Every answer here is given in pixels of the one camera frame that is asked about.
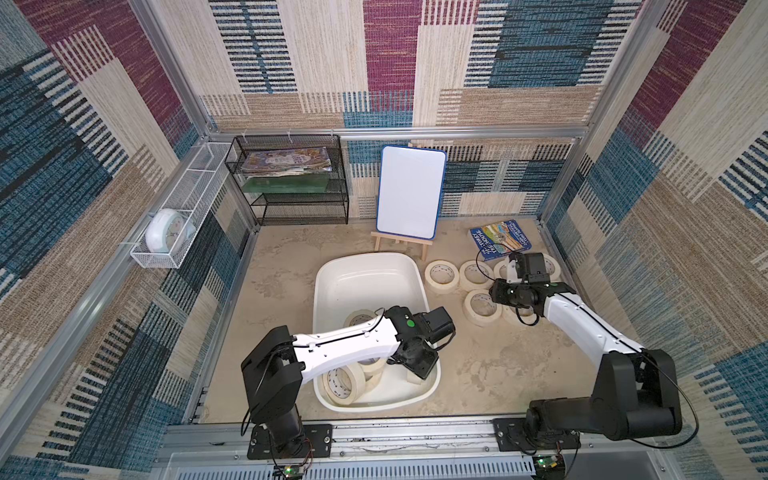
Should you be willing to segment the masking tape roll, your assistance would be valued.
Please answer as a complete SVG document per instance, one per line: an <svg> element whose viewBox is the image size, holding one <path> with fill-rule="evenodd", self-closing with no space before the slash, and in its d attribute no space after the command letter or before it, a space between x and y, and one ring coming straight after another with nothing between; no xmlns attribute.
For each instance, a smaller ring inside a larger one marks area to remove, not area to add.
<svg viewBox="0 0 768 480"><path fill-rule="evenodd" d="M496 278L507 280L509 278L510 262L508 259L500 260L494 266L494 275Z"/></svg>
<svg viewBox="0 0 768 480"><path fill-rule="evenodd" d="M468 260L459 268L459 287L462 290L489 290L494 280L493 269L482 261Z"/></svg>
<svg viewBox="0 0 768 480"><path fill-rule="evenodd" d="M459 269L451 262L435 260L424 271L426 286L438 295L454 292L460 283Z"/></svg>
<svg viewBox="0 0 768 480"><path fill-rule="evenodd" d="M557 262L557 260L546 254L543 253L544 263L545 263L545 269L547 274L549 275L549 278L552 281L560 281L561 280L561 274L562 274L562 268L560 264Z"/></svg>

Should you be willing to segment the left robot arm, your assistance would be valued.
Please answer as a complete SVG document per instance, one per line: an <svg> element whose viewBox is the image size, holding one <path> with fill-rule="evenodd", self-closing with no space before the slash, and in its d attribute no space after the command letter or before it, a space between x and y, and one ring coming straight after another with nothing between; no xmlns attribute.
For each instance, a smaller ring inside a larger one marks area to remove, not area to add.
<svg viewBox="0 0 768 480"><path fill-rule="evenodd" d="M329 426L307 431L296 401L302 386L343 367L377 359L425 380L456 328L445 308L413 313L394 306L354 326L319 334L270 330L241 363L248 408L241 432L254 427L247 458L305 459L330 455Z"/></svg>

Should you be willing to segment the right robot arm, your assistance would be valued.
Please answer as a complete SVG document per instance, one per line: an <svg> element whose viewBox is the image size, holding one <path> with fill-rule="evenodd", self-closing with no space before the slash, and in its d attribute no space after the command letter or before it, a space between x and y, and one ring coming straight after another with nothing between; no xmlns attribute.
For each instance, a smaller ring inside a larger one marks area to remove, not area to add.
<svg viewBox="0 0 768 480"><path fill-rule="evenodd" d="M534 319L560 328L594 363L595 384L588 397L534 400L522 426L531 444L573 432L601 434L644 444L681 432L681 405L674 360L649 350L600 318L569 285L552 280L540 253L509 253L514 280L497 278L492 301L513 311L530 309Z"/></svg>

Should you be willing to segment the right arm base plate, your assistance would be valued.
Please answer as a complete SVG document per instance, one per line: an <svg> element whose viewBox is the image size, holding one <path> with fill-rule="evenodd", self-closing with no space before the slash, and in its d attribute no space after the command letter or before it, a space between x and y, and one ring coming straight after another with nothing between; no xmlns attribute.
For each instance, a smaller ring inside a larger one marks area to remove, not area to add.
<svg viewBox="0 0 768 480"><path fill-rule="evenodd" d="M494 418L491 423L501 452L534 455L545 450L575 450L581 447L578 433L535 430L524 417Z"/></svg>

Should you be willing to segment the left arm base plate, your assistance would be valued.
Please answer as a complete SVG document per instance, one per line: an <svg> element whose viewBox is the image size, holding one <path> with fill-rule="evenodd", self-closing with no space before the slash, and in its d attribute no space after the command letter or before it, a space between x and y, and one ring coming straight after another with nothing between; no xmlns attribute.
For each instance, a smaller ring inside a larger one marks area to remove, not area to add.
<svg viewBox="0 0 768 480"><path fill-rule="evenodd" d="M275 440L266 427L256 426L250 435L246 458L248 460L310 460L328 458L333 442L330 423L304 425L298 435Z"/></svg>

